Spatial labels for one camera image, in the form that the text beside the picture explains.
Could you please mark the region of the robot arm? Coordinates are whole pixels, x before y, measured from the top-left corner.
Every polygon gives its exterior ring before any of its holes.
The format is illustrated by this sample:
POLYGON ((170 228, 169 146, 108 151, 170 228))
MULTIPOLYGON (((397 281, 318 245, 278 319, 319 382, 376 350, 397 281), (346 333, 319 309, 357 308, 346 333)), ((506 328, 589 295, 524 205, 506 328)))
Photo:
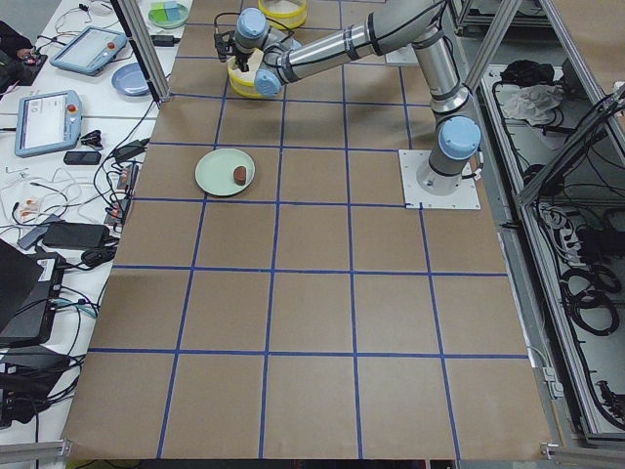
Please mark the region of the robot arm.
POLYGON ((460 175, 477 152, 481 133, 466 110, 472 93, 460 79, 445 38, 441 25, 444 9, 442 1, 390 1, 361 23, 301 45, 291 34, 271 26, 260 9, 247 8, 239 14, 233 30, 214 33, 214 43, 220 61, 234 57, 241 70, 248 68, 254 51, 262 52, 254 86, 264 97, 342 64, 411 47, 429 87, 437 120, 437 145, 428 166, 434 174, 451 178, 460 175))

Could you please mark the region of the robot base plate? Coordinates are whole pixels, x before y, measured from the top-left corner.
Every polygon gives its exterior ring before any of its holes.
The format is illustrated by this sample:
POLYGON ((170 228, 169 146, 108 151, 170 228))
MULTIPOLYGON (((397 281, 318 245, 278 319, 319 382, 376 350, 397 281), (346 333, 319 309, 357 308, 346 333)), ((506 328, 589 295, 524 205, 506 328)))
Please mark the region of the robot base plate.
POLYGON ((429 150, 400 149, 398 161, 407 209, 480 210, 477 183, 467 162, 460 175, 446 177, 429 164, 429 150))

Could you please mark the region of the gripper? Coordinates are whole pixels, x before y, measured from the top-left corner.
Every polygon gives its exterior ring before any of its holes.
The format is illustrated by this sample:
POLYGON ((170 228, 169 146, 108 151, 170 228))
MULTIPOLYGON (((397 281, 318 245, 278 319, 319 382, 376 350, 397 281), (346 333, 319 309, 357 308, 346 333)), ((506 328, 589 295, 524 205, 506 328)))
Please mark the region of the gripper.
MULTIPOLYGON (((234 30, 219 32, 215 30, 213 33, 214 46, 217 57, 221 63, 225 63, 230 57, 235 57, 237 54, 234 30)), ((249 65, 247 59, 237 60, 238 68, 242 72, 249 71, 249 65)))

